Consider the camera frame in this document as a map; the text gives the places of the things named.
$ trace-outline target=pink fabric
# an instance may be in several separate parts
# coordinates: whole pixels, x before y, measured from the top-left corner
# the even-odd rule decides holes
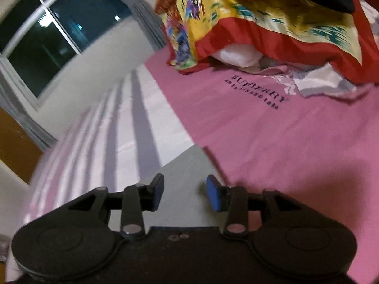
[[[354,103],[304,99],[283,79],[233,69],[180,75],[166,66],[168,54],[147,68],[227,181],[276,188],[348,226],[358,239],[349,275],[371,283],[379,275],[379,88]]]

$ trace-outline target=curtain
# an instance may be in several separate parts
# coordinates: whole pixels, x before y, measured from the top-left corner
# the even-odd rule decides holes
[[[42,151],[52,146],[56,139],[37,124],[25,111],[17,96],[0,72],[0,107],[25,130],[26,134]]]
[[[133,18],[138,22],[142,31],[147,36],[154,51],[166,45],[165,37],[161,30],[162,21],[156,16],[149,4],[145,0],[121,0],[133,14]]]

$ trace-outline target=bed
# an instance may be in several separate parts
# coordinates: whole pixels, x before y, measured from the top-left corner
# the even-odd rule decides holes
[[[348,226],[358,240],[349,275],[372,283],[379,87],[356,101],[305,99],[288,76],[222,65],[185,76],[168,56],[164,48],[133,70],[42,156],[21,225],[93,188],[122,191],[197,144],[227,184],[278,189]]]

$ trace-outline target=white and gray striped fabric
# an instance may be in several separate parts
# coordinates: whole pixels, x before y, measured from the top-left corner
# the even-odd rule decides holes
[[[23,224],[93,188],[122,191],[192,145],[158,84],[141,65],[78,118],[41,160]]]

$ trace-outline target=white fabric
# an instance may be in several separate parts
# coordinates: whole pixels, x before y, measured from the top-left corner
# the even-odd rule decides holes
[[[249,67],[258,63],[263,54],[249,44],[230,44],[212,56],[225,64]]]

